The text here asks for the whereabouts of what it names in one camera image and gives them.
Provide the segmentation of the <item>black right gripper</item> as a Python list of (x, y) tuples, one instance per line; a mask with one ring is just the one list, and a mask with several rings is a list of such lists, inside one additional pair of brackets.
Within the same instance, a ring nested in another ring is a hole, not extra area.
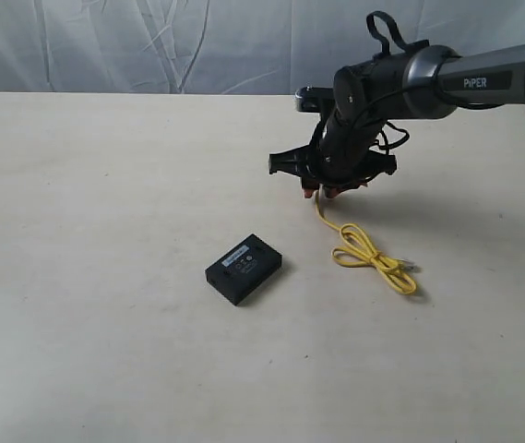
[(396, 170), (393, 155), (372, 150), (367, 150), (360, 159), (349, 160), (344, 154), (326, 155), (318, 146), (309, 144), (268, 156), (268, 172), (298, 177), (304, 198), (312, 198), (321, 186), (325, 198), (335, 198), (367, 187), (378, 175), (392, 175)]

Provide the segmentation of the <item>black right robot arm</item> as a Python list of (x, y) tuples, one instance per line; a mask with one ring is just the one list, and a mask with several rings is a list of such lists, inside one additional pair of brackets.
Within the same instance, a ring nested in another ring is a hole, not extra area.
[(367, 185), (397, 169), (384, 133), (396, 120), (437, 120), (457, 109), (483, 111), (525, 105), (525, 45), (462, 57), (426, 41), (383, 51), (374, 59), (337, 71), (330, 88), (301, 88), (298, 111), (320, 120), (310, 141), (273, 153), (271, 174), (300, 178), (307, 198), (323, 190), (329, 198)]

